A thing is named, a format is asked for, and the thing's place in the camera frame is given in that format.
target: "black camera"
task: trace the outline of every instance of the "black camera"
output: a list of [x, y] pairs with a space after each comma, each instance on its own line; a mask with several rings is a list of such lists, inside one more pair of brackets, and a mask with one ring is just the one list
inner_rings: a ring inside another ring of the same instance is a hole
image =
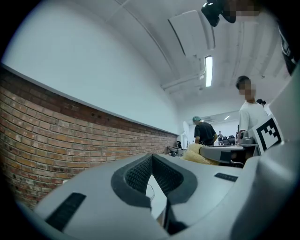
[[220, 21], [221, 14], [228, 22], [235, 23], [235, 16], [230, 16], [229, 11], [224, 11], [224, 2], [226, 0], [208, 0], [201, 9], [210, 25], [216, 27]]

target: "textured black rubber pad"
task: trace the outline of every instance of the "textured black rubber pad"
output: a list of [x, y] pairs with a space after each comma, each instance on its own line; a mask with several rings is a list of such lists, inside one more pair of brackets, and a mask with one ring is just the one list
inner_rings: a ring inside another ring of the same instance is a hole
[[227, 175], [227, 174], [220, 173], [220, 172], [218, 172], [215, 175], [215, 177], [221, 178], [221, 179], [224, 179], [224, 180], [228, 180], [228, 181], [231, 181], [231, 182], [235, 182], [238, 179], [237, 176]]
[[146, 196], [149, 178], [152, 174], [152, 155], [119, 168], [112, 175], [111, 186], [115, 194], [128, 205], [151, 208]]
[[198, 185], [191, 171], [157, 154], [152, 156], [152, 174], [171, 205], [185, 203]]
[[46, 223], [62, 231], [72, 216], [75, 214], [79, 206], [82, 204], [86, 195], [80, 193], [72, 193], [60, 206], [47, 218]]

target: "fluffy yellow object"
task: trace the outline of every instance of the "fluffy yellow object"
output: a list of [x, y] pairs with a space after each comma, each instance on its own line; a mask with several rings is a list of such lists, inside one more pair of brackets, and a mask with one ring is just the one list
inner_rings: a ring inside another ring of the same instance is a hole
[[201, 144], [191, 144], [188, 149], [184, 152], [181, 159], [196, 162], [196, 163], [202, 163], [202, 164], [208, 164], [208, 165], [219, 165], [219, 162], [207, 159], [199, 154], [199, 149], [203, 147]]

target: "person's neck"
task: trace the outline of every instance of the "person's neck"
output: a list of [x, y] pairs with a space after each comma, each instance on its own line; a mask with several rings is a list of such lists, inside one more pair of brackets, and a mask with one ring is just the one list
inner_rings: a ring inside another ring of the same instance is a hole
[[246, 100], [248, 103], [255, 103], [255, 99], [249, 99], [249, 100]]

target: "yellow fur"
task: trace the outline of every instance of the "yellow fur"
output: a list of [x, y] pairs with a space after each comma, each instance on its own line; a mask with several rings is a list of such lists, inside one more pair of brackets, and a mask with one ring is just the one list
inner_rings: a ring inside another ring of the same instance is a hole
[[209, 160], [205, 157], [202, 157], [199, 154], [199, 149], [203, 147], [201, 144], [191, 144], [188, 149], [184, 152], [181, 159], [196, 162], [196, 163], [202, 163], [202, 164], [208, 164], [208, 165], [219, 165], [219, 162]]

